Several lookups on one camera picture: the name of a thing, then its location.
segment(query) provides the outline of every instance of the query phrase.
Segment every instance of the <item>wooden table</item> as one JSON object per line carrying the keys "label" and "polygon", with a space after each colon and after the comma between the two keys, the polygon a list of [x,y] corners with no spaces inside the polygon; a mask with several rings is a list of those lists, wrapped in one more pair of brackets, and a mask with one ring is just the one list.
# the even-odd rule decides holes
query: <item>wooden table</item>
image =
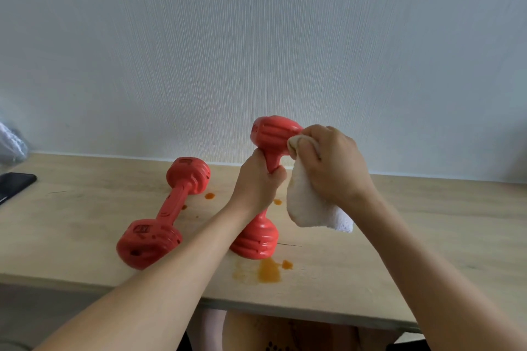
{"label": "wooden table", "polygon": [[[115,244],[128,224],[155,217],[169,192],[169,162],[33,155],[16,171],[36,184],[0,207],[0,281],[108,291],[134,274]],[[207,193],[189,196],[176,227],[188,239],[228,200],[238,168],[211,166]],[[434,249],[513,319],[527,327],[527,186],[376,176],[379,190]],[[266,315],[418,330],[379,256],[355,228],[300,229],[281,205],[268,217],[280,231],[273,256],[293,263],[281,281],[260,283],[260,261],[228,252],[201,303]]]}

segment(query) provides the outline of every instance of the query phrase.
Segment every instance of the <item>cloth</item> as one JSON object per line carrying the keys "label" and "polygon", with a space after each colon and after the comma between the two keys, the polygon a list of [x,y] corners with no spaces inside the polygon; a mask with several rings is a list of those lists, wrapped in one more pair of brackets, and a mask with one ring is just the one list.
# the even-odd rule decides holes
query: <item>cloth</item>
{"label": "cloth", "polygon": [[300,139],[311,142],[320,155],[318,142],[312,137],[298,135],[289,138],[287,148],[295,165],[291,181],[287,187],[287,213],[289,218],[301,228],[326,226],[341,232],[350,233],[353,230],[353,221],[339,207],[331,204],[319,196],[307,177],[306,169],[297,158],[297,147]]}

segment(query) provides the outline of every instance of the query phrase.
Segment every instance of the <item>dumbbell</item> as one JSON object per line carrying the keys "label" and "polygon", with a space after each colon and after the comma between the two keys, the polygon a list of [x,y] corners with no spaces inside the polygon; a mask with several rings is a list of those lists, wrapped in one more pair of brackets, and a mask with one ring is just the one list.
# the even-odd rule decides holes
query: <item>dumbbell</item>
{"label": "dumbbell", "polygon": [[129,266],[145,269],[176,248],[183,237],[173,227],[187,195],[203,193],[210,179],[209,166],[199,158],[180,157],[167,171],[172,188],[155,219],[133,221],[117,242],[117,254]]}
{"label": "dumbbell", "polygon": [[[298,135],[302,127],[296,122],[272,115],[260,117],[251,130],[251,140],[263,151],[267,170],[274,172],[280,165],[280,158],[289,155],[287,140]],[[278,229],[266,217],[267,210],[256,215],[230,246],[236,254],[249,259],[264,259],[273,255],[278,243]]]}

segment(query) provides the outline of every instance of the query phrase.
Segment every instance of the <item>forearm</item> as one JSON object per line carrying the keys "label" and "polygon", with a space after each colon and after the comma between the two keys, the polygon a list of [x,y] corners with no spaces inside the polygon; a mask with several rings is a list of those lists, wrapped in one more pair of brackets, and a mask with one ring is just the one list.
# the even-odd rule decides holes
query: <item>forearm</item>
{"label": "forearm", "polygon": [[191,240],[92,304],[38,351],[173,351],[252,211],[227,205]]}
{"label": "forearm", "polygon": [[375,247],[433,350],[525,349],[524,334],[440,255],[395,208],[374,198],[345,207]]}

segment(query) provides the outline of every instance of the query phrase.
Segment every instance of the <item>black phone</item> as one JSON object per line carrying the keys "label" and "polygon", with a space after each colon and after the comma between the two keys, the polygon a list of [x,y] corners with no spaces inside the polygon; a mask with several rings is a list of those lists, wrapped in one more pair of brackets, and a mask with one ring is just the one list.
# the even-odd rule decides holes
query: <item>black phone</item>
{"label": "black phone", "polygon": [[0,205],[36,181],[36,175],[8,172],[0,175]]}

